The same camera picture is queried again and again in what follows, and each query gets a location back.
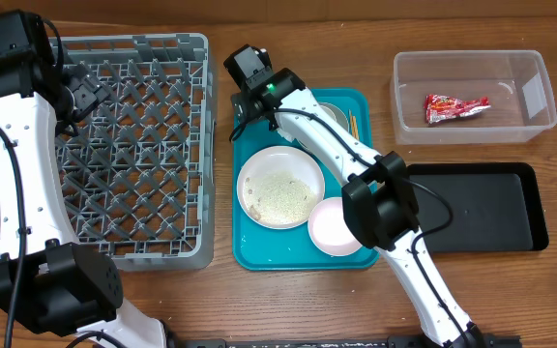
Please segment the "red snack wrapper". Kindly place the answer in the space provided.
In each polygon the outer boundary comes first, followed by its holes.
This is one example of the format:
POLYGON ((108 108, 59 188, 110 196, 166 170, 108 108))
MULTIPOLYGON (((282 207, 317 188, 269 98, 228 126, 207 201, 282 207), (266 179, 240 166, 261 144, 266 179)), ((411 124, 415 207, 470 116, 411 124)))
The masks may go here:
POLYGON ((429 125, 469 118, 491 107, 487 97, 463 101, 457 98, 429 94, 425 97, 425 121, 429 125))

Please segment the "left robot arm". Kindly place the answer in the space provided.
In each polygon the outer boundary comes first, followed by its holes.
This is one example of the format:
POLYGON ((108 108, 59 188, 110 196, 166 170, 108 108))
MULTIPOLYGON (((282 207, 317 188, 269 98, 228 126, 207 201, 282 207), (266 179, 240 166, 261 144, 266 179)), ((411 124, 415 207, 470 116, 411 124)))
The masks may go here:
POLYGON ((79 243, 63 198, 55 138, 111 97, 83 66, 66 68, 55 26, 0 14, 0 308, 9 327, 105 347, 174 347, 163 321, 124 296, 113 260, 79 243))

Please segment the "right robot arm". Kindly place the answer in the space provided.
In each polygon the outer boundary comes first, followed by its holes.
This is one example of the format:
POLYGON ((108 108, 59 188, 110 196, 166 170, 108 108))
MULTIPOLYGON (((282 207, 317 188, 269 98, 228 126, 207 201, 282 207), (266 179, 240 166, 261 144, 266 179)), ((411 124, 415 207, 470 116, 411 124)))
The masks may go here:
POLYGON ((429 347, 485 347, 478 326, 456 302, 434 265, 417 219, 407 166, 381 155, 339 126, 291 70, 273 71, 267 51, 246 44, 223 63, 239 88, 231 98, 239 120, 230 138, 266 120, 270 131, 297 139, 341 185, 342 217, 353 237, 389 264, 420 319, 429 347))

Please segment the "grey bowl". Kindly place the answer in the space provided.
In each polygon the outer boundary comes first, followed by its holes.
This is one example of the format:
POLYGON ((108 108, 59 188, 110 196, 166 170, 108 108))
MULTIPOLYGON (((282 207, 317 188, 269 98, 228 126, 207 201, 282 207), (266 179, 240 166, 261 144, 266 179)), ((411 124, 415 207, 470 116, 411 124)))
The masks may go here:
POLYGON ((350 131, 347 116, 337 106, 329 102, 321 102, 320 107, 324 109, 343 129, 350 131))

